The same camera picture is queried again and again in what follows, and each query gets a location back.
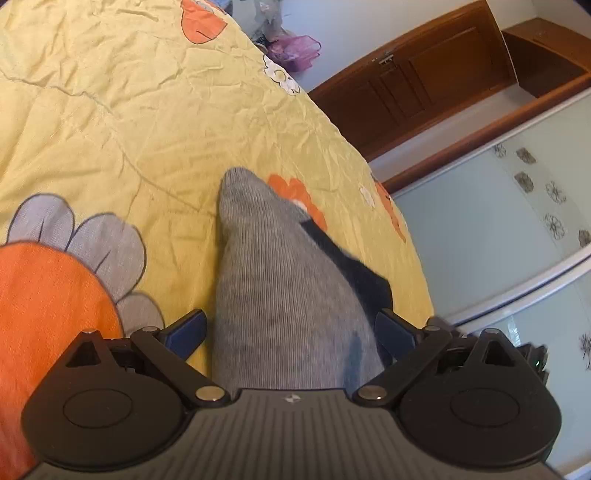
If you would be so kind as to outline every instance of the textured grip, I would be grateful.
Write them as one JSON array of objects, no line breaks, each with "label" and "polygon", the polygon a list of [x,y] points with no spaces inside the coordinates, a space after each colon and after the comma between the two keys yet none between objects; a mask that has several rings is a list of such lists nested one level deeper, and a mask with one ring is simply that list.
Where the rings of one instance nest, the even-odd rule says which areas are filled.
[{"label": "textured grip", "polygon": [[27,480],[557,480],[538,463],[475,472],[410,443],[392,416],[363,408],[341,390],[245,390],[227,407],[199,411],[184,434],[151,460],[116,472],[40,464]]}]

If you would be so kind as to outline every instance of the plastic bag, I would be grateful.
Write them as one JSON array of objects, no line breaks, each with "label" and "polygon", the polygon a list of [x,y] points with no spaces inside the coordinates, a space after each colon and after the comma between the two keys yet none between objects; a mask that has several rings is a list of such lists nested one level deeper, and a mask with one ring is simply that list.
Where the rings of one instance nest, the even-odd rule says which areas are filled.
[{"label": "plastic bag", "polygon": [[322,45],[309,35],[290,37],[284,35],[269,45],[268,56],[288,73],[303,72],[312,66],[312,60],[320,56]]},{"label": "plastic bag", "polygon": [[269,41],[273,41],[283,33],[281,29],[281,25],[283,24],[281,4],[278,0],[260,0],[258,6],[259,11],[265,19],[262,33]]}]

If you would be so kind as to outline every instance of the door handle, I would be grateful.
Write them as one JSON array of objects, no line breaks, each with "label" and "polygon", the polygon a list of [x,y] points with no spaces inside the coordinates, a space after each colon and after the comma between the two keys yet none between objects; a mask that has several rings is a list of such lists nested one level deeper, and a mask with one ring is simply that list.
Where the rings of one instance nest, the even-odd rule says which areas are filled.
[{"label": "door handle", "polygon": [[382,60],[380,60],[378,63],[380,65],[387,65],[388,63],[393,63],[394,62],[394,54],[391,53],[390,55],[384,57]]}]

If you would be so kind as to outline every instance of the bed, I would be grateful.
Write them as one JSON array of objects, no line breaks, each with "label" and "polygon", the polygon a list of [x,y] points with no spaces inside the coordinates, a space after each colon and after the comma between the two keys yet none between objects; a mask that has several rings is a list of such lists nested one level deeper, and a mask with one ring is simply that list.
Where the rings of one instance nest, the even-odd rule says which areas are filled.
[{"label": "bed", "polygon": [[[226,170],[244,166],[433,314],[406,224],[298,84],[205,0],[0,8],[0,478],[26,398],[82,329],[214,319]],[[207,373],[206,346],[189,362]]]}]

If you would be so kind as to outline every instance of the gray sock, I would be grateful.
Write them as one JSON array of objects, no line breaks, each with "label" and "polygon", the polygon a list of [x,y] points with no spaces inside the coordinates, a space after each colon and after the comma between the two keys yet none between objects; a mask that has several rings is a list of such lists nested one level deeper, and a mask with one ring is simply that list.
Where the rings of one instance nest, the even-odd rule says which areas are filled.
[{"label": "gray sock", "polygon": [[371,325],[310,219],[244,168],[220,191],[225,241],[213,324],[213,380],[238,388],[355,391],[383,366]]}]

